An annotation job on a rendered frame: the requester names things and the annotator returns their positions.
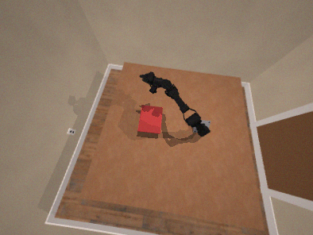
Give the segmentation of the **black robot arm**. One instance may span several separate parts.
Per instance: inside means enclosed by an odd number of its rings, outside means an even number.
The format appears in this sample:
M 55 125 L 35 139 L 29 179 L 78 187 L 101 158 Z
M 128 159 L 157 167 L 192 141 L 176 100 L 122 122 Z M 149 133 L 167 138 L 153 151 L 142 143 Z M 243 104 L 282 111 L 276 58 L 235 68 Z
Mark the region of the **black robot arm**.
M 170 87 L 169 87 L 170 84 Z M 174 99 L 177 103 L 177 105 L 180 108 L 180 111 L 184 114 L 185 112 L 187 112 L 188 110 L 193 110 L 191 108 L 188 107 L 187 104 L 184 103 L 184 101 L 181 99 L 181 97 L 179 96 L 179 92 L 178 89 L 176 88 L 176 86 L 174 84 L 171 84 L 170 80 L 167 79 L 163 79 L 163 81 L 161 82 L 161 87 L 166 89 L 165 94 L 168 97 L 171 97 L 172 99 Z M 149 90 L 151 93 L 156 93 L 157 92 L 157 88 L 158 85 L 156 85 L 155 83 L 153 83 L 153 86 L 151 87 L 151 89 Z M 168 89 L 167 89 L 168 88 Z M 171 88 L 171 89 L 169 89 Z M 155 90 L 156 89 L 156 90 Z M 195 110 L 193 110 L 195 111 Z M 205 135 L 207 135 L 210 130 L 208 129 L 208 127 L 205 126 L 205 123 L 201 124 L 202 120 L 200 119 L 201 117 L 198 115 L 198 113 L 195 111 L 194 114 L 192 114 L 190 117 L 188 117 L 187 119 L 184 118 L 184 120 L 187 122 L 187 124 L 189 126 L 196 127 L 196 130 L 198 132 L 198 134 L 203 137 Z

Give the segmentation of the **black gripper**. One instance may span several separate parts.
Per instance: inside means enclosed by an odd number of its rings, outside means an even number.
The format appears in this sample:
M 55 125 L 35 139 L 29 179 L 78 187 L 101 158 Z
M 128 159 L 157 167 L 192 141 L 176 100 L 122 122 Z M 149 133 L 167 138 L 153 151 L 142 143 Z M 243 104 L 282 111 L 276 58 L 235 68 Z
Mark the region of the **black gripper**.
M 153 78 L 154 76 L 154 78 Z M 155 83 L 156 85 L 158 85 L 158 87 L 161 87 L 161 82 L 163 81 L 162 78 L 157 78 L 153 72 L 147 73 L 147 74 L 143 74 L 140 75 L 139 77 L 142 78 L 142 81 L 148 83 L 150 86 L 152 85 L 152 83 Z M 152 85 L 153 86 L 153 85 Z M 151 86 L 151 87 L 152 87 Z

